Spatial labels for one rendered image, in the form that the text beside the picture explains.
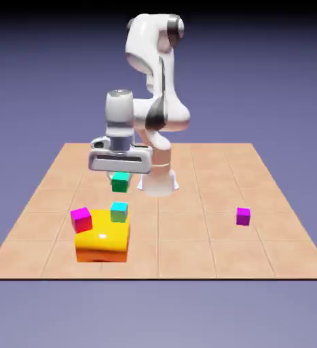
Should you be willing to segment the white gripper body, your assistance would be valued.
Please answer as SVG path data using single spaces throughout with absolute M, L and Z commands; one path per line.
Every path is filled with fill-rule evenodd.
M 153 150 L 145 145 L 132 145 L 127 151 L 92 148 L 88 168 L 93 171 L 149 173 Z

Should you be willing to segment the small green cube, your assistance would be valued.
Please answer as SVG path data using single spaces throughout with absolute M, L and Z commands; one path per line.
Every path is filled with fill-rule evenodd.
M 111 179 L 113 192 L 126 193 L 128 191 L 130 174 L 127 172 L 114 172 Z

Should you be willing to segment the small cyan cube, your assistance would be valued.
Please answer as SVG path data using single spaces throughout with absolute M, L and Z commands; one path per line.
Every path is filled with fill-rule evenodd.
M 112 222 L 125 223 L 128 217 L 128 204 L 125 202 L 113 202 L 110 214 Z

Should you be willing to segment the small magenta cube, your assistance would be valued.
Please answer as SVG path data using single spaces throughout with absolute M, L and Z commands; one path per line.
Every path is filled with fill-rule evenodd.
M 74 209 L 70 212 L 71 223 L 76 233 L 92 229 L 92 216 L 87 207 Z

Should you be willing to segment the small purple cube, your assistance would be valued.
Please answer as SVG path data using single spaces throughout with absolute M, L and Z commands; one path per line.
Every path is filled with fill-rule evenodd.
M 236 224 L 248 226 L 250 224 L 250 209 L 238 207 L 236 210 Z

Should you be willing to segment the large yellow box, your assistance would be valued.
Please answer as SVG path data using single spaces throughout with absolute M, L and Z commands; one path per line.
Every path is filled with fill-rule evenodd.
M 130 239 L 130 215 L 112 222 L 105 209 L 91 209 L 92 229 L 75 235 L 78 262 L 126 262 Z

